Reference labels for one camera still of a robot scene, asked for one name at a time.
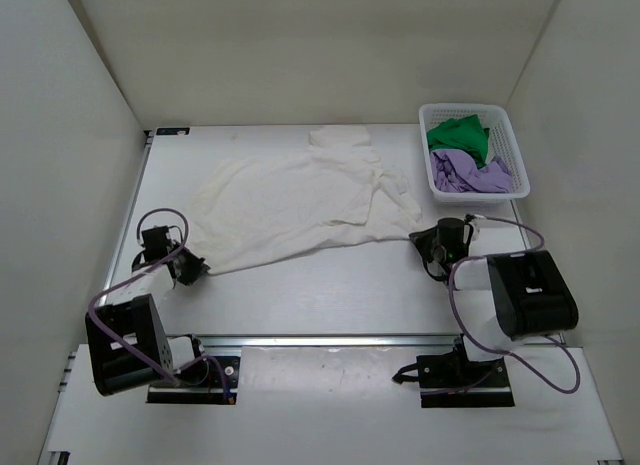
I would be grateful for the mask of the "white plastic basket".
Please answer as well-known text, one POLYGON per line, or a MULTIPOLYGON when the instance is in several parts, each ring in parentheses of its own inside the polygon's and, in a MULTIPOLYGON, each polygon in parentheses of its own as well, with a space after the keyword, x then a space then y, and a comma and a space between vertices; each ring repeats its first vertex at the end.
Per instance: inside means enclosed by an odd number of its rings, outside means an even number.
POLYGON ((425 156, 429 188, 434 199, 452 205, 489 206, 529 195, 530 184, 516 136, 506 111, 497 105, 480 103, 424 104, 418 111, 420 132, 425 156), (429 158, 427 132, 447 119, 477 115, 484 128, 489 129, 489 157, 499 157, 509 169, 513 180, 510 193, 444 192, 437 188, 429 158))

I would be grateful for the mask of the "cream white t-shirt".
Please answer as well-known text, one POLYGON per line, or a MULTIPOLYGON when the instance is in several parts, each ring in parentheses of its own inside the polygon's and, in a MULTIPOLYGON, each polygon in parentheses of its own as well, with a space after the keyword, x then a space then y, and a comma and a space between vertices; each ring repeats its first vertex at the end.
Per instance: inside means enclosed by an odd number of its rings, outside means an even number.
POLYGON ((405 240, 424 224, 405 176, 383 165, 362 125, 312 130, 294 152, 223 161, 187 217, 191 248, 214 274, 405 240))

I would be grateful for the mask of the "green t-shirt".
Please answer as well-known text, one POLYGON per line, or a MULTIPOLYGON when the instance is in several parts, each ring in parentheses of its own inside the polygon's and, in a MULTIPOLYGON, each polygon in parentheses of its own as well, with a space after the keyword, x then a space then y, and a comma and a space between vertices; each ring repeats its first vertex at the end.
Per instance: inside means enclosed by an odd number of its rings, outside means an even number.
POLYGON ((455 149, 471 156, 478 168, 486 165, 489 152, 490 129, 485 128, 474 114, 460 119, 451 118, 426 132, 430 151, 455 149))

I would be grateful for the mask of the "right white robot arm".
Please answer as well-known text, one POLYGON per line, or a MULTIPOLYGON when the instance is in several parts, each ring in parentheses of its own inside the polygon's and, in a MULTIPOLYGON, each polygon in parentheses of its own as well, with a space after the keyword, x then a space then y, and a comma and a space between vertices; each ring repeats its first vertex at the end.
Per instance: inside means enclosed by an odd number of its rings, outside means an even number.
POLYGON ((468 214, 447 217, 409 240, 419 253, 427 275, 444 284, 452 313, 462 331, 462 349, 471 362, 489 362, 514 353, 522 340, 574 329, 579 312, 544 238, 523 251, 481 256, 470 254, 483 222, 512 224, 507 219, 468 214), (482 325, 465 325, 455 294, 487 291, 494 312, 482 325))

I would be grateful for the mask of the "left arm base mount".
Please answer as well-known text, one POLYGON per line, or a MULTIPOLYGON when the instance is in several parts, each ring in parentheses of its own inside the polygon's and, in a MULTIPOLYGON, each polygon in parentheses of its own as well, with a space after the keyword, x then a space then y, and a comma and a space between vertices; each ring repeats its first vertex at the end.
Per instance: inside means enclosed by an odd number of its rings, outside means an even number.
POLYGON ((157 405, 232 406, 238 401, 241 372, 239 349, 212 348, 194 335, 170 338, 178 386, 156 382, 146 401, 157 405))

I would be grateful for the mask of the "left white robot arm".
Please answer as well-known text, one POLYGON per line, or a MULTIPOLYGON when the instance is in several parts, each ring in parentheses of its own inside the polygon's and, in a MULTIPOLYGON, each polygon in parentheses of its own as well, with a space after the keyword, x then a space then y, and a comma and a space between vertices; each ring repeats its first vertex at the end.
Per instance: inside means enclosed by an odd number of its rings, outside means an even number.
POLYGON ((85 326, 94 384, 103 396, 146 385, 195 383, 207 370, 204 349, 191 334, 170 339, 157 303, 178 286, 192 286, 209 271, 203 258, 182 247, 184 235, 172 226, 142 230, 142 250, 132 276, 86 314, 85 326))

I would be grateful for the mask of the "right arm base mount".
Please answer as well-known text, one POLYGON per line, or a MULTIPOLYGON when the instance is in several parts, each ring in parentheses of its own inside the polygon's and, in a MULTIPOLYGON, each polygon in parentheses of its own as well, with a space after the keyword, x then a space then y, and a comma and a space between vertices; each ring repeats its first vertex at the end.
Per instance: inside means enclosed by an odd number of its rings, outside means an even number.
POLYGON ((423 409, 515 406, 504 359, 471 361, 461 337, 455 339, 448 353, 418 355, 391 380, 398 385, 417 384, 423 409))

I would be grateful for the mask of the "purple t-shirt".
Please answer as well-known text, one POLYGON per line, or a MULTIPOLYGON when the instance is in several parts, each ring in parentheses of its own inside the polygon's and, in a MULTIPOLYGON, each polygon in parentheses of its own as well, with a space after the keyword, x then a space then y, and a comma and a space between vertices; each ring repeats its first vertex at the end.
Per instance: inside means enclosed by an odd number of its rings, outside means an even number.
POLYGON ((498 156, 483 167, 465 151, 438 149, 429 154, 436 189, 446 193, 497 193, 513 191, 512 174, 498 156))

